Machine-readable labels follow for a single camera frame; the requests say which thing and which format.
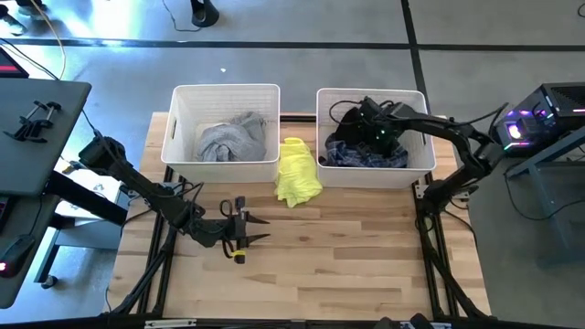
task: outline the purple light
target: purple light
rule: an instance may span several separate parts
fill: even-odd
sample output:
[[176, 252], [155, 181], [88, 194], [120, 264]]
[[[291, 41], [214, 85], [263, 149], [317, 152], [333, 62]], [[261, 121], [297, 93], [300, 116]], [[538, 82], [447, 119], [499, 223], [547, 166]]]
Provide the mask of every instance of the purple light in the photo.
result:
[[518, 130], [518, 126], [516, 126], [515, 124], [510, 124], [508, 126], [508, 133], [510, 133], [510, 137], [514, 139], [522, 138], [522, 133], [520, 133], [520, 131]]

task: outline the wooden tabletop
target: wooden tabletop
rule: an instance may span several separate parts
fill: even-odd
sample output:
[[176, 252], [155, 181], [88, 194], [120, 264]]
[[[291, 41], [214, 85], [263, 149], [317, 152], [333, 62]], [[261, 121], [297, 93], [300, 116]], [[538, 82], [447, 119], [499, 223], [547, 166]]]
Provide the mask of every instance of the wooden tabletop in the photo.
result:
[[[154, 113], [140, 165], [141, 173], [162, 181], [161, 147], [167, 113]], [[314, 149], [314, 123], [282, 123], [281, 138], [300, 137]], [[435, 139], [435, 178], [456, 163], [451, 144]], [[304, 205], [289, 209], [277, 201], [274, 184], [205, 184], [197, 202], [206, 218], [222, 218], [222, 199], [247, 198], [247, 208], [270, 225], [248, 225], [249, 234], [271, 233], [237, 265], [221, 244], [204, 249], [179, 236], [166, 296], [165, 317], [378, 320], [431, 316], [429, 293], [414, 228], [412, 192], [326, 188]], [[129, 216], [146, 206], [136, 201]], [[467, 212], [449, 210], [468, 220]], [[452, 272], [478, 308], [489, 313], [484, 280], [467, 228], [442, 216]], [[129, 223], [123, 232], [109, 298], [118, 305], [144, 272], [154, 214]], [[154, 278], [151, 301], [157, 291]], [[442, 281], [438, 282], [441, 306]]]

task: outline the yellow cloth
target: yellow cloth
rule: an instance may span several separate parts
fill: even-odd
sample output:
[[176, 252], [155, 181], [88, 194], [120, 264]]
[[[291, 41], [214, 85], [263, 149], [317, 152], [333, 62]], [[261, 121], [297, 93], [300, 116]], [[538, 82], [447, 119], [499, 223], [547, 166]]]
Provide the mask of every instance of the yellow cloth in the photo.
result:
[[288, 207], [307, 202], [319, 195], [323, 186], [317, 180], [317, 164], [311, 150], [300, 138], [285, 138], [281, 144], [278, 178], [274, 194], [286, 199]]

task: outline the wheel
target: wheel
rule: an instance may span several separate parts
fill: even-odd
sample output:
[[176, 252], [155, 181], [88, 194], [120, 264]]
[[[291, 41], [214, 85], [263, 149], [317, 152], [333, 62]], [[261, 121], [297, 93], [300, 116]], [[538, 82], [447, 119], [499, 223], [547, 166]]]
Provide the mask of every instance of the wheel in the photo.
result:
[[56, 277], [49, 275], [47, 276], [47, 280], [40, 284], [40, 287], [43, 289], [48, 289], [59, 282], [59, 279]]

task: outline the concrete floor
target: concrete floor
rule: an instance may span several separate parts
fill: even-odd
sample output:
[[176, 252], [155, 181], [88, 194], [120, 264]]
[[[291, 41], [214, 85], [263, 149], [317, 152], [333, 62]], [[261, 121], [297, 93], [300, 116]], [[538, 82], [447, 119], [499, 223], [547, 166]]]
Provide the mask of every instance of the concrete floor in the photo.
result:
[[[166, 2], [180, 27], [192, 27], [182, 1]], [[576, 15], [581, 0], [409, 2], [419, 43], [584, 44], [585, 19]], [[175, 32], [158, 1], [46, 3], [64, 38], [407, 42], [399, 0], [216, 0], [220, 21], [196, 33]], [[6, 4], [15, 8], [13, 3]], [[31, 27], [23, 40], [53, 38], [42, 23], [18, 18]], [[59, 72], [58, 48], [19, 47]], [[408, 50], [67, 47], [66, 51], [64, 79], [92, 84], [86, 111], [104, 134], [126, 146], [128, 158], [135, 164], [140, 160], [151, 113], [168, 110], [177, 85], [276, 83], [282, 89], [282, 110], [305, 112], [314, 111], [314, 95], [323, 87], [416, 89]], [[585, 54], [581, 52], [421, 51], [420, 57], [431, 111], [460, 121], [491, 111], [505, 101], [514, 105], [543, 82], [585, 80], [585, 71], [580, 69], [585, 67]], [[16, 59], [32, 77], [47, 77]], [[484, 129], [487, 123], [477, 127]], [[75, 158], [90, 138], [89, 127], [80, 120], [64, 155]], [[585, 293], [580, 278], [585, 267], [575, 264], [545, 271], [536, 266], [537, 247], [545, 244], [541, 236], [547, 228], [514, 212], [503, 193], [501, 173], [486, 178], [470, 204], [494, 315], [512, 321], [581, 327], [585, 323], [585, 313], [580, 311], [585, 306]], [[528, 207], [530, 190], [530, 185], [517, 184], [517, 203], [536, 215], [541, 210]], [[567, 211], [578, 214], [578, 210]], [[32, 283], [39, 256], [15, 306], [0, 311], [0, 323], [91, 316], [102, 311], [115, 258], [112, 252], [62, 249], [52, 274], [63, 279], [63, 284], [47, 291]], [[27, 312], [32, 302], [44, 305], [34, 315]]]

